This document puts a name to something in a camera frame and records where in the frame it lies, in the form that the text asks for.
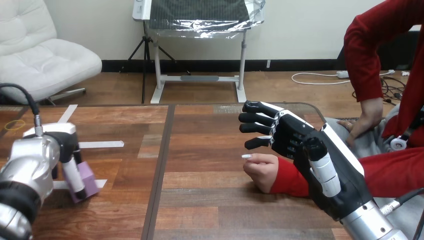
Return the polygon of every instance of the baseboard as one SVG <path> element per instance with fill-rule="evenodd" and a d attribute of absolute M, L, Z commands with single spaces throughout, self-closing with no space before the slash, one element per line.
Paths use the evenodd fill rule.
<path fill-rule="evenodd" d="M 336 59 L 296 59 L 296 60 L 246 60 L 244 70 L 246 72 L 283 72 L 283 71 L 331 71 L 335 70 Z M 142 73 L 143 60 L 102 60 L 102 72 L 109 73 Z M 239 60 L 161 60 L 160 68 L 163 73 L 178 72 L 238 72 L 240 71 Z M 146 62 L 146 72 L 155 72 L 155 63 L 151 60 Z"/>

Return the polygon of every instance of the stand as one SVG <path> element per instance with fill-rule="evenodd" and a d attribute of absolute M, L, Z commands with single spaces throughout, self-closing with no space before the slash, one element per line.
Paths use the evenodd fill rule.
<path fill-rule="evenodd" d="M 240 57 L 240 75 L 234 77 L 222 76 L 167 76 L 161 75 L 161 64 L 159 58 L 159 50 L 163 51 L 159 46 L 158 41 L 153 42 L 154 46 L 154 65 L 156 69 L 156 88 L 154 89 L 151 104 L 158 104 L 161 100 L 162 92 L 166 82 L 233 82 L 235 83 L 237 99 L 239 103 L 246 102 L 246 93 L 243 85 L 245 76 L 245 61 L 246 61 L 246 31 L 243 32 L 243 41 L 241 42 L 241 57 Z"/>
<path fill-rule="evenodd" d="M 146 22 L 143 20 L 143 30 L 144 30 L 144 36 L 142 37 L 141 42 L 138 44 L 138 46 L 135 48 L 135 50 L 132 52 L 131 56 L 129 56 L 128 60 L 126 61 L 126 66 L 129 67 L 130 66 L 130 62 L 133 59 L 134 55 L 136 54 L 136 52 L 139 50 L 139 48 L 142 46 L 142 44 L 144 43 L 144 58 L 143 58 L 143 86 L 142 86 L 142 90 L 141 90 L 141 104 L 145 103 L 145 92 L 146 92 L 146 60 L 147 63 L 150 64 L 150 50 L 149 50 L 149 43 L 153 43 L 153 40 L 151 37 L 148 36 L 148 32 L 146 29 Z M 161 46 L 157 46 L 159 48 L 159 50 L 162 51 L 162 53 L 164 53 L 169 59 L 171 59 L 171 61 L 178 65 L 177 61 L 169 54 L 167 53 Z M 125 66 L 122 66 L 121 71 L 119 71 L 119 73 L 123 72 L 125 70 Z M 185 71 L 189 76 L 191 75 L 191 73 L 186 70 Z"/>

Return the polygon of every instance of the red jacket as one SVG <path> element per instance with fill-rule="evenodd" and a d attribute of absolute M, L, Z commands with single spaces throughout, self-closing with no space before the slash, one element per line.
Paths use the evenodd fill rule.
<path fill-rule="evenodd" d="M 378 46 L 424 24 L 424 0 L 386 0 L 358 15 L 344 38 L 346 67 L 357 100 L 382 97 Z M 390 119 L 383 138 L 405 132 L 424 106 L 424 29 L 421 30 L 415 59 L 400 103 L 399 114 Z M 424 126 L 416 129 L 408 149 L 359 159 L 365 181 L 374 197 L 398 197 L 424 187 Z M 308 184 L 293 164 L 280 158 L 272 193 L 307 196 Z"/>

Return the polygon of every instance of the white leather armchair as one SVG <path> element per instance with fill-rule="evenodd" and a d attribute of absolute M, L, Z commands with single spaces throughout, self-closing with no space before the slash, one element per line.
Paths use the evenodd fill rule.
<path fill-rule="evenodd" d="M 0 83 L 21 85 L 40 101 L 101 72 L 102 61 L 94 52 L 56 37 L 43 0 L 0 0 Z M 3 88 L 0 94 L 27 103 L 17 89 Z"/>

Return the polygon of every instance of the tripod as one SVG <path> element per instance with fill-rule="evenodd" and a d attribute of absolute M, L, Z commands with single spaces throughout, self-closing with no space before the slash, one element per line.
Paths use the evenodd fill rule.
<path fill-rule="evenodd" d="M 132 52 L 131 56 L 129 56 L 128 60 L 126 61 L 126 66 L 129 67 L 130 66 L 130 62 L 133 59 L 134 55 L 136 54 L 136 52 L 139 50 L 139 48 L 142 46 L 142 44 L 144 43 L 144 58 L 143 58 L 143 86 L 142 86 L 142 90 L 141 90 L 141 104 L 145 103 L 145 92 L 146 92 L 146 61 L 147 63 L 150 65 L 151 64 L 151 60 L 150 60 L 150 50 L 149 50 L 149 43 L 153 43 L 153 40 L 151 37 L 148 36 L 148 32 L 147 32 L 147 28 L 146 28 L 146 21 L 143 20 L 143 30 L 144 30 L 144 36 L 141 39 L 141 42 L 138 44 L 138 46 L 135 48 L 135 50 Z M 167 53 L 161 46 L 158 46 L 159 50 L 164 53 L 169 59 L 171 59 L 171 61 L 179 66 L 179 63 L 177 62 L 177 60 L 175 60 L 169 53 Z M 119 71 L 119 73 L 124 72 L 125 70 L 125 65 L 122 66 L 121 70 Z M 185 70 L 185 72 L 191 76 L 191 72 L 188 70 Z"/>

